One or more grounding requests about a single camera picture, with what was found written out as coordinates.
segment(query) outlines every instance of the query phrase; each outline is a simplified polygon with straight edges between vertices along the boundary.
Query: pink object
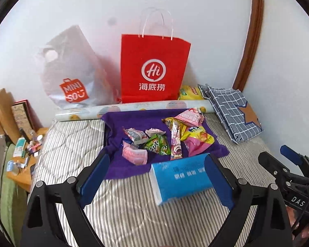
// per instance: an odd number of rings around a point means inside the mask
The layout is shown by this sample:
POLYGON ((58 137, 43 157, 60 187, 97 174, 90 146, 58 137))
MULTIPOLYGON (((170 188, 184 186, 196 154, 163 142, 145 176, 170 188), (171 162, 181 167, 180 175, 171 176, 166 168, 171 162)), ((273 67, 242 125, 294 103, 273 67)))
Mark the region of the pink object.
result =
POLYGON ((150 128, 149 130, 145 130, 145 133, 148 135, 148 137, 152 137, 153 135, 164 135, 166 132, 161 131, 160 129, 156 128, 150 128))
POLYGON ((194 137, 188 137, 184 140, 184 144, 189 151, 189 157, 198 155, 208 149, 211 144, 200 141, 194 137))
POLYGON ((135 165, 147 164, 147 150, 137 147, 123 141, 123 157, 135 165))
POLYGON ((202 124, 204 117, 197 108, 191 108, 177 115, 175 119, 187 126, 199 127, 202 124))

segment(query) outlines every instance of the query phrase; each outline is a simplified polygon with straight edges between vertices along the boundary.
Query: candy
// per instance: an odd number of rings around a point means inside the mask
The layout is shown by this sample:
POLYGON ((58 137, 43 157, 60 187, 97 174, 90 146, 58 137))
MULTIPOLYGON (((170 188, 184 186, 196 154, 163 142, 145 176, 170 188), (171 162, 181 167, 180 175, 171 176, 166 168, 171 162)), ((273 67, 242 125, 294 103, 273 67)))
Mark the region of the candy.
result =
POLYGON ((125 141, 126 143, 128 143, 128 144, 134 146, 134 147, 140 148, 140 146, 139 146, 139 145, 135 145, 134 142, 133 142, 130 138, 123 138, 123 139, 121 140, 121 144, 120 144, 121 147, 124 146, 124 141, 125 141))
POLYGON ((134 142, 135 145, 143 144, 149 140, 147 135, 141 130, 129 128, 124 129, 124 131, 128 135, 128 137, 134 142))
POLYGON ((169 128, 170 131, 172 130, 173 120, 174 118, 170 118, 170 117, 162 119, 162 122, 166 124, 166 126, 169 128))
POLYGON ((202 126, 188 127, 181 137, 181 141, 184 141, 189 151, 189 157, 204 152, 214 143, 214 140, 214 137, 206 133, 202 126))
POLYGON ((171 144, 171 160, 182 158, 182 148, 180 141, 180 124, 178 121, 172 122, 172 144, 171 144))
POLYGON ((187 126, 200 126, 204 120, 204 116, 197 108, 191 108, 183 111, 175 117, 178 121, 182 122, 187 126))
POLYGON ((153 135, 144 145, 144 149, 152 151, 160 155, 169 155, 171 150, 169 149, 169 144, 165 136, 156 134, 153 135))
POLYGON ((145 130, 145 133, 148 135, 148 137, 152 137, 153 135, 163 135, 166 132, 165 131, 161 131, 160 129, 156 129, 156 128, 150 128, 149 130, 145 130))
POLYGON ((123 157, 135 165, 143 165, 147 163, 147 150, 138 149, 131 144, 123 141, 123 157))

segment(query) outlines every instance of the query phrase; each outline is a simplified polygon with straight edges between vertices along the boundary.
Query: white wall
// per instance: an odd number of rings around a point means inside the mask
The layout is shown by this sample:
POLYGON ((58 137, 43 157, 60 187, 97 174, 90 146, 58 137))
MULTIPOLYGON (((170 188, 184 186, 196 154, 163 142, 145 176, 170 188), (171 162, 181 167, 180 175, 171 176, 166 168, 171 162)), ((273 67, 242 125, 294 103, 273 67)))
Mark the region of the white wall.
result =
MULTIPOLYGON (((119 75, 121 34, 138 33, 141 11, 150 6, 170 10, 174 35, 192 43, 186 84, 232 86, 251 0, 19 0, 0 25, 0 88, 16 100, 28 99, 42 125, 49 126, 57 109, 42 91, 35 69, 38 47, 79 24, 106 69, 119 75)), ((148 31, 161 34, 154 23, 160 23, 158 16, 148 31)))
POLYGON ((259 48, 243 93, 276 157, 287 160, 279 154, 284 144, 309 156, 309 17, 295 0, 265 0, 259 48))

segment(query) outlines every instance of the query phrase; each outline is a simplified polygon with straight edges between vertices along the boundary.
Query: mattress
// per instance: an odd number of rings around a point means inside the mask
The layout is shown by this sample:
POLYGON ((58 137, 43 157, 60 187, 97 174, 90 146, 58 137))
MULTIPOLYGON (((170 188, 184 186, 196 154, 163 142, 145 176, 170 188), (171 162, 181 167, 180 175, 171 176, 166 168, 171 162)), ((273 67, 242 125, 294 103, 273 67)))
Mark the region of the mattress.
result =
MULTIPOLYGON (((260 137, 240 145, 231 142, 215 114, 205 114, 209 127, 230 154, 220 158, 223 166, 253 185, 268 186, 274 178, 257 161, 268 151, 260 137)), ((47 185, 77 176, 103 148, 102 120, 53 121, 37 164, 34 181, 47 185)), ((67 241, 77 246, 64 214, 57 206, 67 241)), ((214 189, 156 206, 148 174, 103 181, 93 202, 84 209, 91 225, 109 246, 208 246, 229 210, 220 204, 214 189)), ((252 206, 236 246, 243 246, 254 219, 252 206)))

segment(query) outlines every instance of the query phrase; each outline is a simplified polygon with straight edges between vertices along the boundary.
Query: purple towel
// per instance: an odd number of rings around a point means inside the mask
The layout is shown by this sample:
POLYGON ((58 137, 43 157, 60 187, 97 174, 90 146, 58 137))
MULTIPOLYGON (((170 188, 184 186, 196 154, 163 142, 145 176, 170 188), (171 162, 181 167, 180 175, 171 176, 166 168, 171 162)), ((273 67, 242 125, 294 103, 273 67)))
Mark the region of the purple towel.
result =
MULTIPOLYGON (((108 112, 102 116, 105 121, 107 133, 106 151, 109 153, 111 163, 105 179, 120 179, 131 176, 145 174, 150 171, 151 164, 156 162, 164 162, 170 160, 170 155, 159 155, 151 151, 147 151, 147 164, 136 166, 122 157, 123 148, 120 146, 123 138, 127 135, 123 131, 125 129, 135 128, 145 131, 150 128, 157 128, 166 131, 167 140, 171 142, 171 131, 162 122, 167 117, 175 117, 185 109, 172 110, 146 110, 146 111, 125 111, 125 112, 108 112)), ((217 157, 223 157, 229 154, 226 146, 221 145, 217 141, 217 135, 208 127, 206 121, 203 122, 206 132, 215 138, 215 142, 203 153, 211 152, 217 157)), ((188 150, 185 144, 181 142, 182 155, 188 157, 188 150)))

